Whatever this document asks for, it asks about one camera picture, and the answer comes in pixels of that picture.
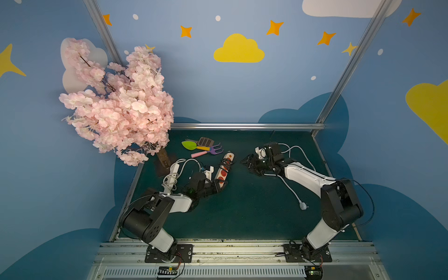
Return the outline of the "horizontal aluminium frame rail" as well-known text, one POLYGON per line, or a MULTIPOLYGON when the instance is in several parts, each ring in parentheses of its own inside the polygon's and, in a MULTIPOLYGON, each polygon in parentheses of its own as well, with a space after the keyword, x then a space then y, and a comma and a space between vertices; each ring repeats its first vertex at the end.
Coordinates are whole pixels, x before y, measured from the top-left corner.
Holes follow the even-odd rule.
POLYGON ((222 131, 305 131, 305 130, 323 130, 324 124, 300 124, 300 123, 174 123, 172 130, 222 130, 222 131))

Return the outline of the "vertical aluminium post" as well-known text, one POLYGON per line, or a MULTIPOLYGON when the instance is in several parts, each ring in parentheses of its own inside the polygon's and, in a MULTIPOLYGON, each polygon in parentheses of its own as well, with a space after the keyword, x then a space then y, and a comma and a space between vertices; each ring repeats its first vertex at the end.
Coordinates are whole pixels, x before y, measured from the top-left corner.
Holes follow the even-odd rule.
POLYGON ((98 2, 96 0, 83 0, 83 2, 105 44, 108 55, 114 63, 123 64, 123 60, 121 59, 120 53, 109 31, 98 2))
POLYGON ((371 42, 373 41, 383 22, 387 18, 387 13, 389 11, 389 8, 392 6, 392 3, 392 0, 382 0, 377 10, 373 14, 372 19, 370 20, 358 43, 358 47, 355 49, 355 53, 349 59, 348 64, 343 71, 343 74, 336 84, 336 87, 331 92, 331 95, 327 99, 322 111, 320 112, 315 122, 316 125, 321 125, 323 127, 322 130, 324 130, 324 123, 330 115, 332 109, 336 105, 337 100, 341 96, 343 90, 346 88, 358 64, 361 62, 364 54, 371 45, 371 42))

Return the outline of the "beige red socket power strip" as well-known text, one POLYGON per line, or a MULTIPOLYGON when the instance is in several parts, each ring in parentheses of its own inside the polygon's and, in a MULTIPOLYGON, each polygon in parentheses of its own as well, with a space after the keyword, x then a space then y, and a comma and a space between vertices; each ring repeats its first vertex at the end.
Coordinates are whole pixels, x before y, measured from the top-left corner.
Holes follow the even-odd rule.
POLYGON ((224 155, 224 158, 219 164, 218 171, 215 175, 215 182, 220 189, 223 189, 227 184, 227 177, 233 165, 233 160, 235 159, 235 154, 228 152, 224 155))

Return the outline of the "front aluminium rail base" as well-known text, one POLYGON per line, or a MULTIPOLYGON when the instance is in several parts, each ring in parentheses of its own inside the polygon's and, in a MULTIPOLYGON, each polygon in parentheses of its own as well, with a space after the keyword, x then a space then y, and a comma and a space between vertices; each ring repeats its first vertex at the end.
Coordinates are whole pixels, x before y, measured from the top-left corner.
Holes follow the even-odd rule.
POLYGON ((287 240, 179 240, 182 259, 148 263, 140 241, 102 243, 89 280, 387 280, 373 243, 333 241, 322 257, 302 259, 287 240))

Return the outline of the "left vertical aluminium post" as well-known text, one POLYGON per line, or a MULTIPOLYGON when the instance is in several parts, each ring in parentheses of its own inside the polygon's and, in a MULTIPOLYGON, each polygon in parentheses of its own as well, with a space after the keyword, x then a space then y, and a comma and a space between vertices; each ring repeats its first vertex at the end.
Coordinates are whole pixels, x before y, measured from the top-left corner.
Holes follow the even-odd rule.
POLYGON ((120 53, 109 31, 98 2, 96 0, 83 0, 83 2, 105 44, 108 55, 114 63, 123 64, 123 60, 121 59, 120 53))

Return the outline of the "pink blossom artificial tree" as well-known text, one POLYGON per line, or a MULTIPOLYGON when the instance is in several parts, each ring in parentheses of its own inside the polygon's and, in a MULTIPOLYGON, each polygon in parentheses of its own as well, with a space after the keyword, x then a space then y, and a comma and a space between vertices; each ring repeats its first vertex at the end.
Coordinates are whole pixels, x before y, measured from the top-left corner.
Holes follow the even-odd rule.
POLYGON ((138 166, 167 146, 174 122, 161 58, 137 46, 128 65, 103 67, 89 60, 90 53, 86 42, 69 39, 65 57, 88 89, 60 94, 59 101, 74 111, 65 121, 99 152, 114 151, 126 165, 138 166))

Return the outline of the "dark metal tree base plate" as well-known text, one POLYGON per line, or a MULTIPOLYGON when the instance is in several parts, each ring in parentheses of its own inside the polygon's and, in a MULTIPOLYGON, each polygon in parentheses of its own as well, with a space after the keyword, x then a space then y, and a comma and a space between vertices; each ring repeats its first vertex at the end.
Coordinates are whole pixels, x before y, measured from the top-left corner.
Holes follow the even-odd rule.
POLYGON ((156 157, 156 160, 154 162, 154 167, 155 167, 155 173, 157 177, 164 177, 166 175, 168 175, 170 173, 170 166, 172 163, 174 163, 175 161, 177 161, 177 156, 175 154, 168 154, 168 158, 169 158, 169 165, 164 165, 161 160, 159 159, 159 157, 156 157))

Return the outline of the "right vertical aluminium post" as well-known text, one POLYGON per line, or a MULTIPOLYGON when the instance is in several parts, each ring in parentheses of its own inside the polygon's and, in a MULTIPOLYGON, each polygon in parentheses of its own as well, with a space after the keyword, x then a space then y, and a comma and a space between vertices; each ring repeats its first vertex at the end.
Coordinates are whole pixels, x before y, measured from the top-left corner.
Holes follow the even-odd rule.
POLYGON ((324 130, 324 123, 330 115, 332 109, 336 105, 337 100, 341 96, 343 90, 346 88, 358 64, 361 62, 364 54, 371 45, 371 42, 373 41, 383 22, 387 18, 387 13, 389 11, 389 8, 392 6, 392 3, 392 0, 382 0, 377 10, 373 14, 372 19, 370 20, 358 43, 358 47, 355 49, 355 53, 349 59, 348 64, 343 71, 343 74, 336 84, 336 87, 331 92, 331 95, 327 99, 322 111, 320 112, 315 122, 316 125, 321 125, 323 127, 322 130, 324 130))

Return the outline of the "brown slotted toy scoop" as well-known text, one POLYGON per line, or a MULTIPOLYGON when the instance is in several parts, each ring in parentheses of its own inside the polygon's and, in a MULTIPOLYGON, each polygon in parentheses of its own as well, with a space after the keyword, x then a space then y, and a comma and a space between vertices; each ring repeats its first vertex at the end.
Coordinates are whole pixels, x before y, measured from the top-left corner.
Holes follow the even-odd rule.
POLYGON ((211 147, 214 144, 214 140, 207 138, 207 137, 200 137, 199 140, 189 140, 186 139, 186 141, 191 141, 197 144, 199 147, 211 147))

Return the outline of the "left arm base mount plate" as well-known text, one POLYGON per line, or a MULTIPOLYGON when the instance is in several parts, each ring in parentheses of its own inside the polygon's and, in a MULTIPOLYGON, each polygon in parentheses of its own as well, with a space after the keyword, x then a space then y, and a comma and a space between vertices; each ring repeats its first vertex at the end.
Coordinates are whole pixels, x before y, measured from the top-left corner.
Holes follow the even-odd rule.
POLYGON ((194 246, 192 244, 174 244, 167 252, 154 246, 148 246, 145 263, 191 263, 194 246))

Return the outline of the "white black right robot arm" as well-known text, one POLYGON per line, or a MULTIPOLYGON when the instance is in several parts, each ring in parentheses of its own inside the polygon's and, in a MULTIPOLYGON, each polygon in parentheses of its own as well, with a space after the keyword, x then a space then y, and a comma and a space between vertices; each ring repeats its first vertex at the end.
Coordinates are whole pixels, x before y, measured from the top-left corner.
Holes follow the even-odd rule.
POLYGON ((363 217, 364 210, 349 179, 322 175, 291 158, 283 156, 260 158, 251 154, 241 161, 259 176, 275 176, 300 184, 321 201, 321 220, 302 241, 305 252, 327 246, 340 232, 363 217))

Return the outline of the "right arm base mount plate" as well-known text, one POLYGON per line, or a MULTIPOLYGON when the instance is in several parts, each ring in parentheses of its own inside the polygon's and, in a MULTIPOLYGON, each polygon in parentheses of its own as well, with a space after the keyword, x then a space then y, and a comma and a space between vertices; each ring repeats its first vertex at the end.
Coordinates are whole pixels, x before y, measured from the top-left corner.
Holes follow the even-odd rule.
POLYGON ((329 244, 321 248, 313 248, 308 244, 283 244, 283 253, 287 263, 331 263, 333 261, 329 244))

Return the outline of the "white power strip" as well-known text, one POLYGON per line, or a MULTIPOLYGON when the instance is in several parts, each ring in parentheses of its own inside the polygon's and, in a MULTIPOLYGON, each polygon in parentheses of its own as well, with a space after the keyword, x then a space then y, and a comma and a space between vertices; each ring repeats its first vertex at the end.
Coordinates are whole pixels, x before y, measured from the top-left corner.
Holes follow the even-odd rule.
POLYGON ((180 163, 176 161, 171 165, 169 169, 170 173, 164 177, 162 187, 165 194, 171 194, 176 190, 179 168, 180 163))

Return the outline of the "green yellow toy trowel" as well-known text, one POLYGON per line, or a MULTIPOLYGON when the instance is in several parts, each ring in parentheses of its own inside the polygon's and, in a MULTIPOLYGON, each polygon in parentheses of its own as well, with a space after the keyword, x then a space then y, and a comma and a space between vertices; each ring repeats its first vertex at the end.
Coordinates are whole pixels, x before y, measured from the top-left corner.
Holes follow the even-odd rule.
POLYGON ((199 149, 202 151, 209 151, 210 147, 203 147, 203 146, 199 146, 198 143, 194 142, 194 141, 182 141, 182 146, 189 150, 189 151, 193 151, 195 149, 199 149))

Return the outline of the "purple pink toy rake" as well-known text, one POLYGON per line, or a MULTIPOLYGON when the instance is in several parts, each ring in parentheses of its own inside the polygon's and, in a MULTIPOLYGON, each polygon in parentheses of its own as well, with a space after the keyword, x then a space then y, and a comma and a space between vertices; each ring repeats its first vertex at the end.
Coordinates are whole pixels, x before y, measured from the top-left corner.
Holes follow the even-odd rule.
POLYGON ((224 150, 222 149, 221 144, 218 145, 214 145, 211 147, 208 147, 208 150, 203 150, 201 152, 196 152, 194 154, 191 154, 191 158, 197 158, 206 154, 211 154, 211 155, 219 155, 223 152, 224 150))

